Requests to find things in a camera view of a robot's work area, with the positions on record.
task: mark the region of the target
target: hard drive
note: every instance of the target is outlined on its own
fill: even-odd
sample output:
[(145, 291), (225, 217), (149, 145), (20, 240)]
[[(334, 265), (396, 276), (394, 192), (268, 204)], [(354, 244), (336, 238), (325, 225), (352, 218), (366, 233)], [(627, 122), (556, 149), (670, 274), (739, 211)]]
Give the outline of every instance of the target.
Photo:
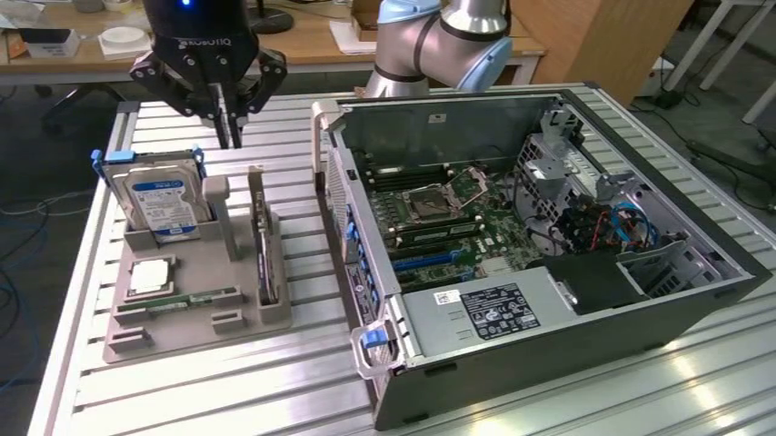
[(94, 166), (125, 210), (133, 231), (150, 230), (158, 243), (201, 237), (198, 223), (213, 221), (203, 198), (203, 152), (199, 149), (154, 154), (114, 152)]

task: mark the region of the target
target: power supply label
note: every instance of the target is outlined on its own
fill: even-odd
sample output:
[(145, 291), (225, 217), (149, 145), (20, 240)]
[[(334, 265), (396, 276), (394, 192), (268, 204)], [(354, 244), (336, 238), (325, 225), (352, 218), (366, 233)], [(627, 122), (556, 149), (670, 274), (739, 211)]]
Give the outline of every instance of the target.
[(541, 325), (516, 283), (463, 293), (461, 302), (485, 341)]

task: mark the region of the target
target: table leg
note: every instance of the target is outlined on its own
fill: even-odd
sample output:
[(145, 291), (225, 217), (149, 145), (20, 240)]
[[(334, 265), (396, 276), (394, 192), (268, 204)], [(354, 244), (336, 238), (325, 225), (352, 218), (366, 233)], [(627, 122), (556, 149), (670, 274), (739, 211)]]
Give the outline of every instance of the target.
[(774, 3), (771, 3), (770, 5), (763, 5), (763, 7), (760, 8), (760, 12), (755, 14), (747, 25), (743, 27), (742, 32), (739, 33), (735, 41), (728, 47), (728, 50), (726, 50), (726, 54), (723, 55), (723, 57), (719, 58), (719, 61), (715, 64), (715, 68), (712, 68), (711, 73), (708, 74), (708, 76), (704, 79), (704, 82), (702, 83), (702, 89), (704, 91), (712, 87), (712, 84), (715, 84), (719, 75), (722, 74), (722, 72), (728, 67), (728, 64), (731, 63), (734, 56), (736, 55), (736, 53), (739, 53), (743, 43), (747, 42), (750, 36), (752, 36), (752, 33), (760, 26), (760, 23), (763, 23), (763, 20), (768, 16), (768, 13), (771, 12), (774, 5), (775, 5)]
[(742, 120), (747, 124), (755, 122), (760, 114), (763, 114), (766, 107), (771, 104), (775, 98), (776, 98), (776, 81), (774, 81), (771, 88), (768, 88), (768, 91), (766, 91), (760, 99), (756, 101), (755, 105), (752, 106), (752, 109), (750, 109), (750, 112), (747, 112), (747, 115), (743, 116)]
[(678, 87), (682, 77), (688, 72), (692, 62), (695, 61), (695, 58), (699, 56), (699, 53), (702, 52), (702, 49), (706, 46), (706, 43), (708, 43), (708, 40), (712, 37), (712, 33), (718, 30), (718, 27), (723, 20), (726, 19), (726, 16), (728, 16), (728, 12), (731, 11), (731, 9), (732, 3), (727, 0), (723, 0), (723, 3), (719, 6), (718, 11), (712, 15), (711, 20), (708, 20), (704, 30), (702, 31), (702, 34), (696, 38), (695, 43), (692, 43), (691, 50), (688, 50), (687, 54), (682, 58), (682, 62), (679, 63), (678, 69), (671, 74), (671, 77), (668, 77), (668, 83), (666, 84), (666, 89), (668, 91), (674, 90)]
[(539, 56), (524, 56), (516, 63), (517, 69), (512, 77), (512, 84), (531, 84), (536, 66), (539, 65)]

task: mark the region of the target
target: aluminum extrusion table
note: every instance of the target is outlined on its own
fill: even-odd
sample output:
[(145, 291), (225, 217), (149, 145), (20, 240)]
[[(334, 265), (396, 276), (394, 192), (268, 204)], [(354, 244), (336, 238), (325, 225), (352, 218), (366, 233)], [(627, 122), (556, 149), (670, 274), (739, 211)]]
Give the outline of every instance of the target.
[[(766, 266), (776, 236), (601, 91), (569, 85), (599, 116)], [(207, 172), (230, 177), (230, 213), (248, 213), (246, 168), (269, 170), (282, 216), (294, 303), (289, 331), (217, 348), (107, 365), (102, 360), (123, 214), (101, 183), (86, 226), (31, 433), (374, 435), (366, 388), (314, 201), (310, 105), (349, 94), (293, 95), (252, 115), (245, 148), (222, 151), (214, 131), (162, 103), (119, 113), (110, 148), (199, 144)], [(585, 145), (623, 161), (587, 131)], [(704, 319), (663, 349), (579, 372), (386, 435), (699, 435), (776, 429), (776, 279)]]

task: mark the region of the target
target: open computer chassis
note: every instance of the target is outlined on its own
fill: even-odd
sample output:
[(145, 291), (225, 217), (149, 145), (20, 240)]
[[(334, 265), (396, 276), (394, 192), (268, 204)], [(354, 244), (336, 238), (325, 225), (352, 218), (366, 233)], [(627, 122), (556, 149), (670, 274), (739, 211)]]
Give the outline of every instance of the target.
[(563, 87), (325, 101), (313, 121), (380, 430), (662, 347), (770, 278)]

